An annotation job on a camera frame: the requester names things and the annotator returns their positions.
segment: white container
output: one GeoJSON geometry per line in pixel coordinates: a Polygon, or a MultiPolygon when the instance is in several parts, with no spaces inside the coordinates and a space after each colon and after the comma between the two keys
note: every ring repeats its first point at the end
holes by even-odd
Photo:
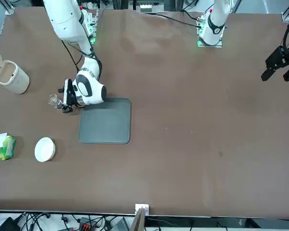
{"type": "Polygon", "coordinates": [[[51,160],[55,152],[56,146],[49,137],[40,139],[34,149],[35,158],[40,162],[51,160]]]}
{"type": "Polygon", "coordinates": [[[27,74],[14,62],[2,61],[0,55],[0,84],[16,94],[24,93],[30,83],[27,74]]]}

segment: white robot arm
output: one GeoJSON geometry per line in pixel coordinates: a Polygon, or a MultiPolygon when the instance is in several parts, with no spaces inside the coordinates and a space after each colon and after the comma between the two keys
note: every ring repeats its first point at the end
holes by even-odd
{"type": "Polygon", "coordinates": [[[205,43],[213,46],[220,41],[230,10],[230,0],[214,0],[212,12],[205,14],[206,23],[200,35],[205,43]]]}
{"type": "Polygon", "coordinates": [[[72,82],[65,81],[63,112],[72,111],[72,105],[85,106],[102,103],[106,98],[106,87],[98,82],[102,65],[97,59],[90,36],[92,14],[80,10],[77,0],[43,0],[47,15],[57,36],[65,42],[77,43],[85,56],[81,69],[72,82]]]}

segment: white bracket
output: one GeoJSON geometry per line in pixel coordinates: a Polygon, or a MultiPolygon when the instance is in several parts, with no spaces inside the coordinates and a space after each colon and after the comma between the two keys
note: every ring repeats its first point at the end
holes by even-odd
{"type": "Polygon", "coordinates": [[[146,204],[135,204],[135,214],[137,214],[139,209],[144,208],[144,212],[146,216],[149,216],[149,205],[146,204]]]}
{"type": "Polygon", "coordinates": [[[284,13],[282,12],[282,13],[281,13],[281,19],[283,20],[283,23],[288,23],[288,22],[289,22],[289,16],[284,17],[283,14],[284,14],[284,13]]]}

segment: clear glass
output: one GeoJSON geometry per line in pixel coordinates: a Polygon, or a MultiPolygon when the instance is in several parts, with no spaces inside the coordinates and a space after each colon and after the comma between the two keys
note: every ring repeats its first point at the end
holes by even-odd
{"type": "Polygon", "coordinates": [[[62,108],[62,101],[58,98],[56,94],[51,94],[48,98],[48,103],[52,105],[54,108],[62,108]]]}

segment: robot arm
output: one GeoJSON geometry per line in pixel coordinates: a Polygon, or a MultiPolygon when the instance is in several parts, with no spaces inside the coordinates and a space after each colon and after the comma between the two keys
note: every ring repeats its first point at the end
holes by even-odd
{"type": "Polygon", "coordinates": [[[93,34],[92,14],[80,10],[77,0],[43,0],[47,15],[56,35],[65,42],[77,43],[85,61],[75,80],[67,79],[60,89],[64,93],[63,112],[72,111],[72,105],[85,106],[102,103],[106,87],[98,82],[102,65],[97,59],[90,37],[93,34]]]}
{"type": "MultiPolygon", "coordinates": [[[[265,60],[266,70],[261,75],[263,81],[267,81],[277,69],[289,65],[289,48],[286,45],[287,36],[289,34],[289,24],[287,25],[286,32],[283,38],[283,45],[279,46],[273,53],[265,60]]],[[[284,80],[289,81],[289,70],[284,74],[284,80]]]]}
{"type": "Polygon", "coordinates": [[[213,46],[220,41],[230,10],[230,0],[214,0],[212,12],[205,14],[206,22],[200,35],[205,43],[213,46]]]}

